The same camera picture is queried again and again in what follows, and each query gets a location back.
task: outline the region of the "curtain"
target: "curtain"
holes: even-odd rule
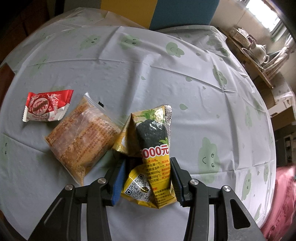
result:
[[[289,34],[285,45],[280,52],[271,61],[264,65],[265,73],[269,79],[272,79],[280,71],[281,67],[289,59],[290,54],[293,53],[295,49],[296,44],[292,36]]]

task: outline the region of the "white tablecloth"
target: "white tablecloth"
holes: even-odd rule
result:
[[[5,59],[16,72],[0,112],[0,209],[8,221],[28,238],[61,189],[75,184],[44,141],[57,122],[22,122],[28,92],[74,89],[68,113],[89,92],[123,122],[131,112],[170,104],[170,155],[193,178],[231,186],[261,226],[275,184],[274,136],[266,106],[226,37],[210,26],[163,33],[109,26],[118,19],[133,24],[106,11],[73,10]],[[105,174],[112,157],[108,152],[97,163],[85,185]],[[121,198],[107,211],[113,240],[179,241],[189,209],[174,203],[157,210]]]

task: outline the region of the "yellow panel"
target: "yellow panel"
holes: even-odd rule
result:
[[[101,9],[124,16],[149,28],[157,0],[102,0]]]

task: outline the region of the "wooden cabinet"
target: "wooden cabinet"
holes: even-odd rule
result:
[[[0,67],[0,108],[5,97],[5,94],[15,76],[8,64]]]
[[[33,0],[0,36],[0,63],[28,35],[49,20],[46,0]]]

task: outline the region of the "black metal bracket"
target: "black metal bracket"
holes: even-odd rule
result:
[[[126,180],[125,159],[110,168],[105,177],[88,186],[69,184],[60,192],[37,224],[29,241],[81,241],[81,206],[87,204],[88,241],[111,241],[106,206],[119,200]]]
[[[206,241],[209,233],[209,205],[214,205],[214,241],[265,241],[246,207],[229,186],[207,187],[170,159],[171,179],[178,202],[190,207],[184,241]]]

